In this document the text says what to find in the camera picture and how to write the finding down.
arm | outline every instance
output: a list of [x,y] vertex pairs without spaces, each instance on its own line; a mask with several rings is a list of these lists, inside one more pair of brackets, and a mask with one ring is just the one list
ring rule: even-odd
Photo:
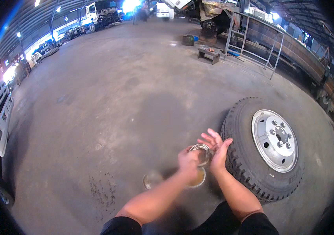
[[197,177],[198,151],[189,152],[189,149],[179,153],[180,168],[177,173],[155,188],[132,198],[115,217],[129,217],[142,226],[162,215],[185,185]]
[[251,214],[264,212],[259,200],[244,185],[237,181],[225,168],[226,155],[228,146],[232,143],[232,139],[226,139],[224,142],[218,133],[212,129],[207,130],[211,135],[202,133],[201,140],[197,141],[209,146],[215,155],[212,158],[210,170],[217,179],[219,186],[226,198],[234,215],[243,222]]

concrete floor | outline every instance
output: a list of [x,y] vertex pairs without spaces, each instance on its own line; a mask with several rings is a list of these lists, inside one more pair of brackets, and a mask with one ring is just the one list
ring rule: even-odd
[[[5,176],[11,213],[29,234],[98,234],[150,170],[177,167],[177,153],[207,128],[220,130],[239,99],[291,107],[306,161],[296,193],[264,205],[281,234],[309,234],[334,199],[334,129],[320,106],[280,74],[229,57],[197,59],[177,36],[199,25],[131,22],[82,35],[34,68],[14,91]],[[177,204],[189,227],[222,201],[206,181]]]

metal roof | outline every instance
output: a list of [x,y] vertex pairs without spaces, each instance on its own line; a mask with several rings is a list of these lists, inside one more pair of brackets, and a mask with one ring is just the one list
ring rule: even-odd
[[[92,2],[95,0],[40,0],[40,4],[35,7],[35,0],[23,1],[23,5],[9,22],[0,43],[0,57],[6,56],[9,50],[19,44],[17,32],[21,32],[22,38],[26,38],[39,28],[49,25],[52,18],[62,17],[72,10],[87,6]],[[59,6],[61,7],[60,12],[56,12]]]
[[292,22],[301,30],[311,35],[321,45],[329,46],[334,56],[334,34],[329,20],[315,0],[251,0],[259,9],[278,13],[286,21]]
[[[0,57],[3,58],[8,51],[19,44],[17,32],[22,37],[30,36],[35,30],[48,25],[52,18],[66,15],[72,10],[87,6],[95,0],[41,0],[34,7],[34,0],[24,1],[16,16],[10,21],[5,35],[0,43]],[[330,53],[334,56],[334,35],[328,24],[328,20],[320,11],[314,0],[251,0],[253,5],[266,10],[270,7],[286,21],[290,21],[300,29],[311,35],[322,45],[330,47]]]

forearm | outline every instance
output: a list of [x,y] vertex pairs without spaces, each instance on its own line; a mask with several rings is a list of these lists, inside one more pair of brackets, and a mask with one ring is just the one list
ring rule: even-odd
[[185,173],[178,171],[154,189],[131,199],[116,217],[128,216],[140,225],[149,223],[167,210],[187,183]]
[[249,215],[264,212],[259,200],[225,168],[214,172],[219,186],[234,215],[243,222]]

blue object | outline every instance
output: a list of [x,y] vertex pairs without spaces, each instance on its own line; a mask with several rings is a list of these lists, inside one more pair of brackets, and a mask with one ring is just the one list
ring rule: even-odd
[[228,50],[227,53],[231,54],[233,56],[239,56],[240,55],[237,51],[233,51],[233,50]]

